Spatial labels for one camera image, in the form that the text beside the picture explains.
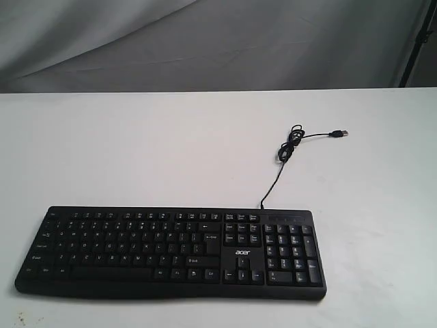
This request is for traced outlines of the black acer keyboard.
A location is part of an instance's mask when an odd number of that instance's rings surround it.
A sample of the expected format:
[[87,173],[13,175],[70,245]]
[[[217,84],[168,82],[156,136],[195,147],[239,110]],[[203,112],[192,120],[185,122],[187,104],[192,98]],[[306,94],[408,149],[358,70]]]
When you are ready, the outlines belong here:
[[50,207],[14,281],[25,294],[319,301],[308,210]]

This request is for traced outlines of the grey backdrop cloth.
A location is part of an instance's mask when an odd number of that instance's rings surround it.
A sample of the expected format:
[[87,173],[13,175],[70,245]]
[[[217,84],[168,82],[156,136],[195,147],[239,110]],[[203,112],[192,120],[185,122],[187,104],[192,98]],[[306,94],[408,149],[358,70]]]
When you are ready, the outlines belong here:
[[428,1],[2,1],[1,91],[395,87]]

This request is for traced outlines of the black stand pole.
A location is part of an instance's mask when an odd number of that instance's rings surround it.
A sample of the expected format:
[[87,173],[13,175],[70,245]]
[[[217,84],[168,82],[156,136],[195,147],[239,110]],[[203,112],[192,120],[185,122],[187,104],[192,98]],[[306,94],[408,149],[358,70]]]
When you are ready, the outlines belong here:
[[429,7],[426,11],[426,15],[425,18],[423,19],[421,28],[414,39],[414,46],[410,52],[408,61],[405,65],[403,74],[399,81],[399,85],[398,85],[399,88],[404,88],[407,86],[408,80],[412,74],[414,66],[421,52],[421,48],[424,44],[428,42],[429,37],[433,34],[433,31],[430,29],[430,25],[433,21],[435,13],[436,13],[436,0],[432,0],[429,3]]

